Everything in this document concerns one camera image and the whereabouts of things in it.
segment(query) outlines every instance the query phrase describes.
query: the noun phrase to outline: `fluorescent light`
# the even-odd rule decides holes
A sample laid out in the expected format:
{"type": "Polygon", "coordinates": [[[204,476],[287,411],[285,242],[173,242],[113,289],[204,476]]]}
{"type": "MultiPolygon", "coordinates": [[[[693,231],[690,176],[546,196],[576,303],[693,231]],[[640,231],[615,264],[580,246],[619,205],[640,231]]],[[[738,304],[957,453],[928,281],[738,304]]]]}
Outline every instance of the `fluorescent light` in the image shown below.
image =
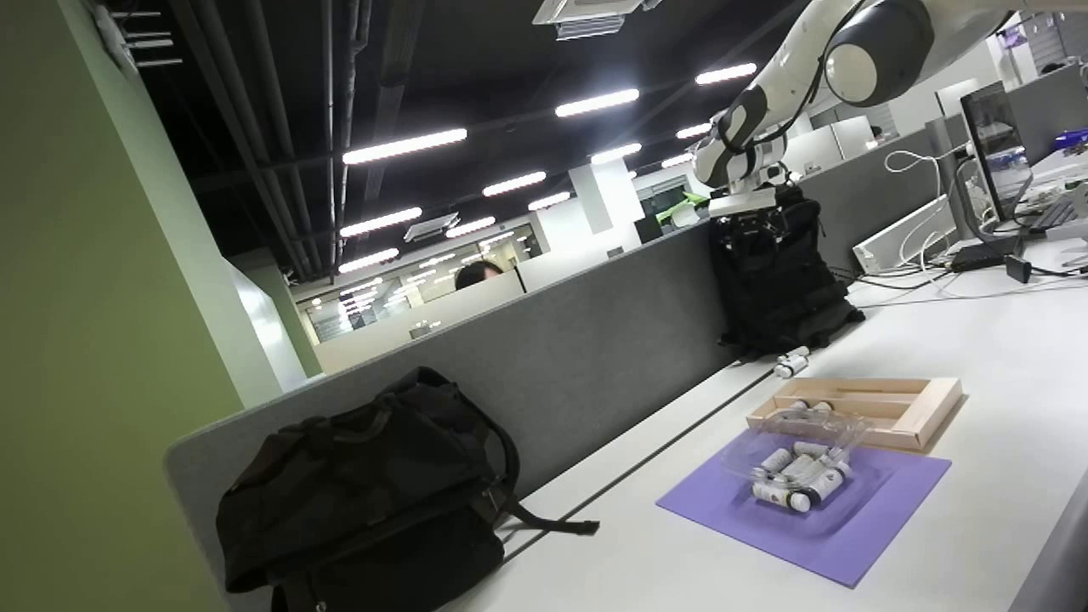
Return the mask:
{"type": "Polygon", "coordinates": [[[666,168],[666,166],[682,166],[682,162],[690,162],[690,153],[680,153],[680,155],[664,161],[658,168],[666,168]]]}
{"type": "Polygon", "coordinates": [[[738,79],[749,79],[749,76],[753,76],[757,70],[757,65],[732,65],[732,68],[712,68],[712,70],[699,70],[693,81],[699,85],[699,88],[707,88],[707,85],[716,85],[716,81],[738,81],[738,79]]]}
{"type": "Polygon", "coordinates": [[[615,149],[591,153],[587,161],[591,162],[615,162],[615,161],[633,155],[640,149],[643,149],[643,144],[626,144],[626,147],[615,147],[615,149]]]}
{"type": "Polygon", "coordinates": [[[702,132],[710,132],[710,122],[685,125],[685,128],[675,132],[675,138],[698,138],[698,136],[702,136],[702,132]]]}
{"type": "Polygon", "coordinates": [[[481,185],[481,196],[524,190],[524,185],[534,185],[534,184],[544,184],[544,179],[546,179],[546,174],[540,174],[540,168],[536,174],[524,174],[524,176],[481,185]]]}
{"type": "Polygon", "coordinates": [[[439,259],[428,259],[422,260],[418,267],[439,267],[443,260],[456,259],[451,252],[439,253],[439,259]]]}
{"type": "Polygon", "coordinates": [[[383,252],[372,252],[372,253],[366,253],[366,259],[352,259],[352,260],[341,264],[341,275],[349,275],[349,272],[359,272],[359,267],[392,260],[392,259],[396,259],[396,253],[400,253],[396,248],[383,248],[383,252]]]}
{"type": "Polygon", "coordinates": [[[468,136],[468,128],[443,128],[443,132],[426,132],[426,136],[411,136],[411,138],[392,138],[392,144],[378,144],[378,147],[364,147],[364,149],[347,149],[342,162],[359,166],[359,162],[372,162],[372,161],[387,161],[387,155],[409,155],[418,149],[462,144],[464,136],[468,136]]]}
{"type": "Polygon", "coordinates": [[[609,96],[591,96],[591,97],[553,105],[553,114],[556,120],[587,114],[587,112],[615,107],[615,105],[633,105],[634,97],[640,97],[640,88],[619,88],[609,96]]]}
{"type": "Polygon", "coordinates": [[[544,206],[553,206],[553,205],[565,205],[565,199],[572,199],[572,190],[530,199],[530,209],[544,209],[544,206]]]}
{"type": "Polygon", "coordinates": [[[422,206],[392,209],[392,213],[366,218],[366,219],[341,229],[341,236],[370,235],[370,231],[381,231],[381,229],[409,224],[413,218],[422,218],[422,206]]]}
{"type": "Polygon", "coordinates": [[[494,224],[496,224],[496,218],[474,218],[468,224],[457,224],[457,229],[446,231],[446,236],[462,236],[462,235],[472,235],[472,231],[481,231],[481,229],[494,229],[494,224]]]}

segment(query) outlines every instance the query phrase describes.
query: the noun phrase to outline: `wooden tray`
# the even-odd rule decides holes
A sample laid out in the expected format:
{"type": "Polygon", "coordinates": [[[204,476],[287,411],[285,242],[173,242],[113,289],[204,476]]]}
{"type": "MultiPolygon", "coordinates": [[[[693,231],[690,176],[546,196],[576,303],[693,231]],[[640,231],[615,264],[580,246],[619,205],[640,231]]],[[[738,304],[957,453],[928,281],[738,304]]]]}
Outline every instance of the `wooden tray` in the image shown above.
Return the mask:
{"type": "Polygon", "coordinates": [[[835,416],[864,417],[859,446],[924,453],[946,431],[949,417],[962,404],[955,378],[931,380],[792,380],[770,402],[749,416],[750,427],[789,431],[776,422],[792,402],[834,402],[835,416]]]}

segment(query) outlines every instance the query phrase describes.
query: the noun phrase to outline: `gray partition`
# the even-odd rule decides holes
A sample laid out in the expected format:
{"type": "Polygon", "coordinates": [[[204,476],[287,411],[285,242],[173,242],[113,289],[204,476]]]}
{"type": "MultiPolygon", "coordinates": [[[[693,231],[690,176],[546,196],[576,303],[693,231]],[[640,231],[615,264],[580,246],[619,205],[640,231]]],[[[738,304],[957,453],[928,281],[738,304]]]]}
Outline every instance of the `gray partition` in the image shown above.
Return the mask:
{"type": "MultiPolygon", "coordinates": [[[[949,132],[953,144],[964,144],[962,120],[949,120],[949,132]]],[[[928,162],[918,162],[911,174],[886,174],[884,155],[891,149],[913,149],[920,155],[938,153],[931,136],[920,128],[797,179],[806,196],[818,199],[818,253],[843,281],[859,275],[859,264],[853,259],[857,242],[877,235],[879,229],[942,192],[928,162]]]]}
{"type": "MultiPolygon", "coordinates": [[[[693,229],[216,422],[171,450],[166,471],[219,575],[216,497],[261,437],[287,422],[349,411],[426,363],[457,380],[508,427],[524,453],[520,491],[527,491],[725,368],[720,329],[707,229],[693,229]]],[[[231,607],[258,612],[264,593],[231,597],[231,607]]]]}
{"type": "Polygon", "coordinates": [[[1082,68],[1042,76],[1010,90],[1025,161],[1035,162],[1054,149],[1054,136],[1088,128],[1088,88],[1082,68]]]}

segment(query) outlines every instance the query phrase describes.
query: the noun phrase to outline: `pipe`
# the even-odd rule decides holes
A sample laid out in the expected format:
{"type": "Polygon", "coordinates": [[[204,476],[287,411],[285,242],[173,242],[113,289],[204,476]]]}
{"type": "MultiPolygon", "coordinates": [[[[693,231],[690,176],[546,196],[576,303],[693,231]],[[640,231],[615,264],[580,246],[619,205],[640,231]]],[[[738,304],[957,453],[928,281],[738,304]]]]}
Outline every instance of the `pipe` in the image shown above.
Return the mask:
{"type": "MultiPolygon", "coordinates": [[[[370,47],[370,21],[372,21],[372,0],[349,0],[349,29],[342,45],[342,105],[341,105],[341,122],[333,125],[333,153],[349,149],[349,132],[352,132],[352,102],[357,102],[357,57],[370,47]]],[[[333,196],[333,229],[329,229],[329,281],[337,281],[337,264],[341,264],[341,229],[347,213],[347,162],[333,161],[329,162],[337,176],[329,176],[329,196],[333,196]]]]}
{"type": "MultiPolygon", "coordinates": [[[[285,102],[281,102],[281,81],[279,81],[279,68],[276,68],[276,57],[270,57],[264,2],[261,0],[247,0],[243,9],[247,9],[247,21],[251,21],[253,54],[258,54],[264,102],[267,102],[267,114],[270,114],[270,128],[276,128],[279,149],[285,155],[296,155],[296,138],[292,138],[292,125],[287,125],[287,114],[285,114],[285,102]]],[[[287,179],[287,190],[292,190],[292,205],[296,205],[296,218],[301,224],[301,235],[310,235],[313,219],[310,219],[310,209],[306,209],[306,185],[301,185],[300,166],[287,166],[285,179],[287,179]]]]}
{"type": "MultiPolygon", "coordinates": [[[[219,79],[224,79],[224,88],[226,96],[233,97],[233,107],[239,107],[239,120],[241,120],[241,128],[253,149],[258,161],[267,161],[267,144],[264,144],[264,132],[258,125],[258,114],[253,114],[253,105],[247,97],[247,88],[243,88],[243,79],[239,70],[239,57],[233,57],[233,47],[226,40],[226,29],[219,25],[219,13],[215,5],[215,0],[201,0],[201,15],[204,15],[204,29],[208,29],[208,45],[210,45],[210,54],[216,54],[216,65],[219,65],[219,79]]],[[[292,248],[300,253],[300,267],[301,275],[310,275],[317,264],[310,260],[310,253],[300,248],[296,235],[296,219],[285,206],[285,192],[281,192],[281,184],[276,174],[261,168],[261,179],[267,184],[267,192],[270,199],[267,205],[267,213],[279,213],[281,218],[281,229],[287,231],[285,235],[285,248],[292,248]]]]}
{"type": "Polygon", "coordinates": [[[329,281],[337,281],[341,264],[341,196],[337,196],[337,9],[324,0],[324,81],[327,81],[327,196],[329,196],[329,281]]]}
{"type": "MultiPolygon", "coordinates": [[[[233,97],[231,97],[231,90],[224,85],[226,79],[219,76],[219,61],[210,49],[208,29],[204,29],[204,25],[201,25],[201,15],[197,15],[190,0],[173,0],[171,5],[173,5],[176,25],[187,34],[187,45],[190,45],[197,65],[201,65],[208,90],[210,90],[216,112],[224,114],[224,125],[226,125],[226,132],[231,132],[231,138],[239,147],[241,166],[251,176],[251,184],[258,190],[258,199],[264,199],[264,206],[267,206],[267,199],[276,199],[276,185],[267,185],[264,174],[258,168],[258,153],[253,153],[253,147],[247,138],[243,112],[233,105],[233,97]]],[[[306,253],[292,242],[287,219],[276,206],[267,206],[267,218],[270,218],[276,235],[281,236],[287,264],[296,272],[310,275],[306,253]]]]}

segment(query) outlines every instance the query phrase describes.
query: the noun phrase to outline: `black ceiling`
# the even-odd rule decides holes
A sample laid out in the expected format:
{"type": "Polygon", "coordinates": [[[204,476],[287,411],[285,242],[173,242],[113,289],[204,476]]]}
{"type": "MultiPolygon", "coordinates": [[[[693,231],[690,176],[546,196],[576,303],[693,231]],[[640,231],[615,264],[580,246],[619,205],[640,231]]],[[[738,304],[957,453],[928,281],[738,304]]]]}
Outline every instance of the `black ceiling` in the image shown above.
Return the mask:
{"type": "Polygon", "coordinates": [[[556,45],[540,0],[113,0],[164,9],[180,68],[142,70],[224,253],[270,248],[300,281],[400,246],[403,229],[341,246],[337,229],[418,205],[426,213],[520,218],[591,149],[640,138],[629,166],[682,149],[742,85],[693,88],[699,68],[765,61],[801,0],[664,0],[615,36],[556,45]],[[572,122],[553,105],[622,85],[643,97],[572,122]],[[457,147],[342,168],[364,144],[464,125],[457,147]],[[481,184],[546,184],[481,199],[481,184]]]}

